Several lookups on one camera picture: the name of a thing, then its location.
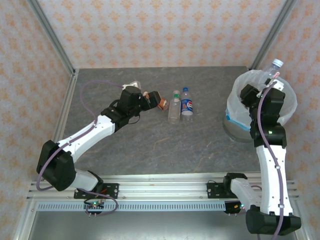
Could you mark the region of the brown label plastic bottle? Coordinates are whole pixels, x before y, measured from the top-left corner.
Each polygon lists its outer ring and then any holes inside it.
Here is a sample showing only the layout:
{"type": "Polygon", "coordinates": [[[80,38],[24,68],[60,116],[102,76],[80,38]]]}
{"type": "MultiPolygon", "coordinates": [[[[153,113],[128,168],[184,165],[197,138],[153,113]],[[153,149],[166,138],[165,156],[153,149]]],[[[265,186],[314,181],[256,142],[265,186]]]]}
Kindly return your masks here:
{"type": "MultiPolygon", "coordinates": [[[[147,91],[145,91],[142,95],[146,98],[149,98],[149,93],[147,91]]],[[[169,102],[165,98],[161,97],[160,103],[158,104],[158,108],[160,108],[163,111],[166,111],[169,108],[169,102]]]]}

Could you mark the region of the clear bottle with white label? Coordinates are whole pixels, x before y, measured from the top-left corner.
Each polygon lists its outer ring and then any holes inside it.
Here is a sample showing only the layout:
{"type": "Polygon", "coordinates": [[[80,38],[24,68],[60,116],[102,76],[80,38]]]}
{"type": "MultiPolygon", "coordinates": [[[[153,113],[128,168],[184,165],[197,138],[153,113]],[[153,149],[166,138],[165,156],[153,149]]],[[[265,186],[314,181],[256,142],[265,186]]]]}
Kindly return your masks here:
{"type": "Polygon", "coordinates": [[[280,75],[280,69],[283,66],[283,62],[275,58],[272,63],[262,69],[261,80],[264,85],[268,85],[271,79],[277,78],[280,75]]]}

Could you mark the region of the white trash bin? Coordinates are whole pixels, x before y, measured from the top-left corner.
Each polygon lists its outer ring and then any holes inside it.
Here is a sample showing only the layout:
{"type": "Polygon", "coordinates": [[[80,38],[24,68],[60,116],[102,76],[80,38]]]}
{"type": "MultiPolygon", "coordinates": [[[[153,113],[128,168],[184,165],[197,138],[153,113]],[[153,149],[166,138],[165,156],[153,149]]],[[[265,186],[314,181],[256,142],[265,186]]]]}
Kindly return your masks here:
{"type": "MultiPolygon", "coordinates": [[[[228,116],[230,122],[247,132],[250,131],[252,120],[248,108],[241,103],[240,93],[246,85],[251,85],[259,91],[263,90],[266,87],[265,81],[268,77],[268,73],[262,70],[250,70],[236,78],[226,103],[226,116],[228,116]]],[[[297,96],[286,80],[281,77],[277,77],[276,79],[283,83],[282,92],[285,93],[284,104],[279,113],[280,117],[277,120],[278,123],[284,126],[296,111],[298,106],[297,96]]]]}

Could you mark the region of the clear bottle with green cap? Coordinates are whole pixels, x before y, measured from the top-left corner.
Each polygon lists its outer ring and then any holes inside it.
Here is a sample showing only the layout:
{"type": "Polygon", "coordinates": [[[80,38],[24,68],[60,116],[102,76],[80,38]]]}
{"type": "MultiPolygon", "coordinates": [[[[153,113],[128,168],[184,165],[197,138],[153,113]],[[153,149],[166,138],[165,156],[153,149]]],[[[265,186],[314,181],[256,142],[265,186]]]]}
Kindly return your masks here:
{"type": "Polygon", "coordinates": [[[180,121],[180,114],[181,114],[180,91],[174,90],[173,97],[169,102],[168,122],[170,124],[178,124],[180,121]]]}

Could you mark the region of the blue label cola bottle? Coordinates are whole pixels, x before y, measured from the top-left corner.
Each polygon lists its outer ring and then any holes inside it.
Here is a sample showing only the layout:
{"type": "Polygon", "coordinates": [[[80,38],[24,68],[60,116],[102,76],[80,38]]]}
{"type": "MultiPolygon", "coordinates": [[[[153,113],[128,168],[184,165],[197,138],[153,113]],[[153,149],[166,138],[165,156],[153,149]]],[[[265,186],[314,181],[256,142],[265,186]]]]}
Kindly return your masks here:
{"type": "Polygon", "coordinates": [[[192,121],[193,119],[193,101],[191,93],[187,87],[184,87],[181,94],[180,114],[183,121],[192,121]]]}

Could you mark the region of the grey metal bottom panel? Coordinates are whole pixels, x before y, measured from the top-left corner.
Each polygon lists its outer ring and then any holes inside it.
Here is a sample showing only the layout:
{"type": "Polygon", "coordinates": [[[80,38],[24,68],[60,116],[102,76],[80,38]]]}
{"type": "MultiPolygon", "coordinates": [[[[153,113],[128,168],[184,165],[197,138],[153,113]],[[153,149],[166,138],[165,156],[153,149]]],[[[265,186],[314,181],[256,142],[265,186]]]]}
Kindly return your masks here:
{"type": "Polygon", "coordinates": [[[244,215],[221,211],[37,212],[28,240],[258,240],[244,215]]]}

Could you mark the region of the aluminium table side rail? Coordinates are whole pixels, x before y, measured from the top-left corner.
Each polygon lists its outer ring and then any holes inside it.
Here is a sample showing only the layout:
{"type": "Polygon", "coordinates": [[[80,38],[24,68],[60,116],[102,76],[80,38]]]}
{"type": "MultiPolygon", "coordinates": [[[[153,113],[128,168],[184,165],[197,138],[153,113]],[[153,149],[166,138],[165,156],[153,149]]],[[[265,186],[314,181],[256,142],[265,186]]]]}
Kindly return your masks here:
{"type": "Polygon", "coordinates": [[[63,138],[78,75],[79,69],[76,69],[70,76],[69,84],[65,92],[65,96],[59,113],[59,118],[52,138],[54,142],[57,142],[58,140],[63,138]]]}

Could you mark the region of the aluminium frame post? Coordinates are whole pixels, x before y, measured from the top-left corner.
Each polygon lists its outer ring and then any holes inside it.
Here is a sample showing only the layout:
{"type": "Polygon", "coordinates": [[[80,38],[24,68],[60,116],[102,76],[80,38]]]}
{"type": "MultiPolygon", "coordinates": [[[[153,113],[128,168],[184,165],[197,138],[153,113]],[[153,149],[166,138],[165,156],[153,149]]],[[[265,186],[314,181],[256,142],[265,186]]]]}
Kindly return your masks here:
{"type": "Polygon", "coordinates": [[[69,74],[76,71],[38,0],[26,0],[69,74]]]}
{"type": "Polygon", "coordinates": [[[280,10],[278,16],[275,18],[273,25],[268,32],[262,46],[260,47],[252,65],[248,68],[249,70],[256,70],[261,65],[269,50],[271,49],[274,41],[276,40],[280,30],[285,25],[287,18],[290,16],[297,1],[298,0],[285,0],[282,9],[280,10]]]}

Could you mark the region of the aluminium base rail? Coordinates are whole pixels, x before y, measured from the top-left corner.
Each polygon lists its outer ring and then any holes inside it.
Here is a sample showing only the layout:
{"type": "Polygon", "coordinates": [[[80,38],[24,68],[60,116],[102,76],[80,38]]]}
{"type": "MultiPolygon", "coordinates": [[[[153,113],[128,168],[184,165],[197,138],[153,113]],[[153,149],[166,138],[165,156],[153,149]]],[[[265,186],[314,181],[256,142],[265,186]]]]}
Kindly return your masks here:
{"type": "MultiPolygon", "coordinates": [[[[117,200],[120,201],[201,201],[207,198],[207,182],[221,183],[226,172],[213,173],[175,173],[175,174],[132,174],[102,175],[105,183],[119,184],[117,200]]],[[[262,187],[260,172],[244,173],[250,185],[262,187]]],[[[27,193],[27,201],[75,201],[75,189],[64,191],[54,188],[38,191],[36,182],[31,182],[27,193]]],[[[287,191],[290,200],[300,196],[294,180],[287,180],[287,191]]]]}

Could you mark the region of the aluminium lower frame strut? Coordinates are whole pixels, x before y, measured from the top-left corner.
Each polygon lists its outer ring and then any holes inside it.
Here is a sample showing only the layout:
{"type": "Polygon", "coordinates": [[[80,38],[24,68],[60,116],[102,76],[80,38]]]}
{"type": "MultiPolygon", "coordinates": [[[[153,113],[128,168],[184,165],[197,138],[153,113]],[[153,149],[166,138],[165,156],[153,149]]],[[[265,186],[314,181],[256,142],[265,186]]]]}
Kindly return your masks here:
{"type": "Polygon", "coordinates": [[[302,218],[301,210],[299,207],[299,201],[291,200],[290,203],[292,206],[293,214],[296,217],[299,217],[301,220],[301,227],[294,232],[295,239],[296,240],[309,240],[308,234],[306,233],[304,226],[303,226],[303,218],[302,218]]]}
{"type": "Polygon", "coordinates": [[[26,203],[17,225],[13,240],[28,240],[38,209],[38,201],[32,200],[26,203]]]}

